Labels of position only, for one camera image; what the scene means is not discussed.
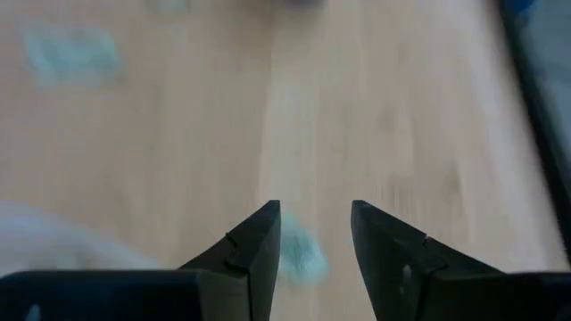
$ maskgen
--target wooden table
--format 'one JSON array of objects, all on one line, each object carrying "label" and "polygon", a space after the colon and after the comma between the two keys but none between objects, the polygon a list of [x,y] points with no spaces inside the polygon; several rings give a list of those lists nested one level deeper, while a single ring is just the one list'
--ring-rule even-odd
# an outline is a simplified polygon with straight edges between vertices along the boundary
[{"label": "wooden table", "polygon": [[[139,0],[0,4],[0,198],[168,267],[268,199],[319,236],[317,287],[275,320],[370,320],[352,248],[363,199],[506,271],[566,269],[494,8],[485,1]],[[109,30],[117,83],[38,86],[21,28]]]}]

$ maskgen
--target wood grain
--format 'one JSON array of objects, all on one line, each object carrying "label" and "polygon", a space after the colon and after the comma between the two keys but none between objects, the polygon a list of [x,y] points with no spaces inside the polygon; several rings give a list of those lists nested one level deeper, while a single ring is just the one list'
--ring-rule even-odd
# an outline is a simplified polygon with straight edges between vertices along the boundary
[{"label": "wood grain", "polygon": [[[369,320],[363,199],[507,271],[567,269],[493,7],[485,1],[3,1],[0,198],[175,267],[268,199],[332,265],[279,283],[275,320]],[[21,28],[108,29],[125,77],[37,86]]]}]

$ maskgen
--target wooden surface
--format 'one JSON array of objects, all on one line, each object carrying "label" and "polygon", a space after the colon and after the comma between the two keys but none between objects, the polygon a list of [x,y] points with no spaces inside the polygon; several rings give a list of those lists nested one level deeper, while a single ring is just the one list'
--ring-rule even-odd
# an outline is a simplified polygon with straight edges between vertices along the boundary
[{"label": "wooden surface", "polygon": [[[567,268],[493,8],[484,1],[0,4],[0,198],[98,229],[170,267],[268,199],[319,236],[314,288],[275,320],[370,320],[352,249],[363,199],[507,271]],[[126,74],[37,86],[21,28],[108,29]]]}]

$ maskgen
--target blue object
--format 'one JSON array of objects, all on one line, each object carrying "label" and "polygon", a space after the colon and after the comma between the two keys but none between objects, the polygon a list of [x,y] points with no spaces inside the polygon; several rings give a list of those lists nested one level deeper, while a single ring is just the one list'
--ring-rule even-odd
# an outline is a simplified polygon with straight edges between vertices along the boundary
[{"label": "blue object", "polygon": [[42,26],[25,30],[24,39],[42,84],[99,84],[120,73],[121,59],[106,31]]},{"label": "blue object", "polygon": [[508,3],[515,14],[520,14],[534,4],[534,1],[535,0],[508,0]]},{"label": "blue object", "polygon": [[316,284],[329,272],[327,257],[318,241],[293,215],[282,215],[278,272],[295,284]]}]

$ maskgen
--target blurry object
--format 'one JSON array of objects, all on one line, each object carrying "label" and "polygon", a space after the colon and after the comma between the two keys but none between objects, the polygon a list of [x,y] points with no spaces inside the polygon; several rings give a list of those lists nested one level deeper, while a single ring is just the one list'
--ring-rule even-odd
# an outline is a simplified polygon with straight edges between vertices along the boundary
[{"label": "blurry object", "polygon": [[158,263],[42,210],[0,202],[0,276],[35,269],[157,268]]},{"label": "blurry object", "polygon": [[146,0],[153,12],[166,15],[188,13],[190,0]]},{"label": "blurry object", "polygon": [[24,40],[36,79],[43,85],[101,84],[121,72],[115,42],[100,29],[36,26],[24,31]]},{"label": "blurry object", "polygon": [[516,11],[520,8],[514,8],[512,1],[499,1],[499,9],[570,259],[571,2],[535,1],[522,24],[521,11]]},{"label": "blurry object", "polygon": [[270,201],[179,269],[23,271],[0,278],[0,320],[269,321],[279,260]]},{"label": "blurry object", "polygon": [[277,0],[276,2],[282,7],[307,10],[320,7],[326,0]]},{"label": "blurry object", "polygon": [[520,14],[532,6],[535,0],[509,0],[509,6],[515,14]]},{"label": "blurry object", "polygon": [[282,216],[279,273],[295,284],[315,284],[327,277],[327,257],[309,231],[291,215]]}]

